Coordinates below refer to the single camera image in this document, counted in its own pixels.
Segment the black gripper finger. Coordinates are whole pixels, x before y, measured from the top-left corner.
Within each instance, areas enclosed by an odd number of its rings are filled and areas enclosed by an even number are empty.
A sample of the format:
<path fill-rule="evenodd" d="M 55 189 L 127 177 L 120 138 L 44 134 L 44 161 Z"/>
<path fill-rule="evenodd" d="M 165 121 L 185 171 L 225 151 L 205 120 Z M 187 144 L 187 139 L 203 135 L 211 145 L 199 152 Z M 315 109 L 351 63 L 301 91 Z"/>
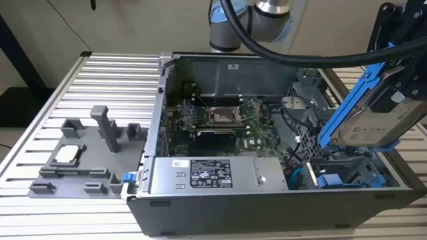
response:
<path fill-rule="evenodd" d="M 398 73 L 400 87 L 396 91 L 414 101 L 427 100 L 427 54 L 418 54 L 404 58 L 400 66 L 403 70 Z"/>
<path fill-rule="evenodd" d="M 376 19 L 372 27 L 367 52 L 374 52 L 388 47 L 391 35 L 395 31 L 400 17 L 400 7 L 386 2 L 378 9 Z"/>

